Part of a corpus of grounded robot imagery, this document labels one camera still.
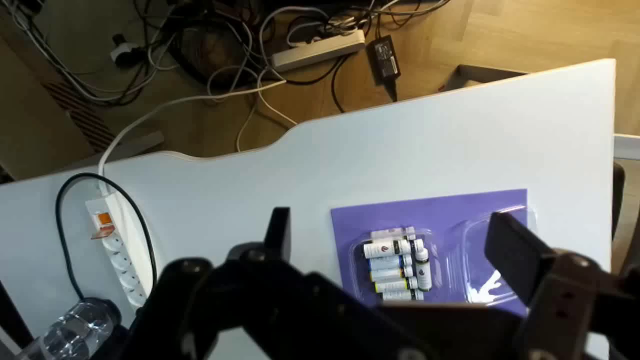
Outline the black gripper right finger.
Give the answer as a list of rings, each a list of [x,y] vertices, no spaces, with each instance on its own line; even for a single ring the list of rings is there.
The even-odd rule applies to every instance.
[[[483,254],[523,305],[530,305],[555,258],[550,246],[505,212],[489,217]]]

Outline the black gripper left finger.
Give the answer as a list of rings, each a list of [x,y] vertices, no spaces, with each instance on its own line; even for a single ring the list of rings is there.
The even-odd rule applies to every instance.
[[[264,248],[280,261],[289,258],[289,211],[287,208],[274,208],[267,230],[264,237]]]

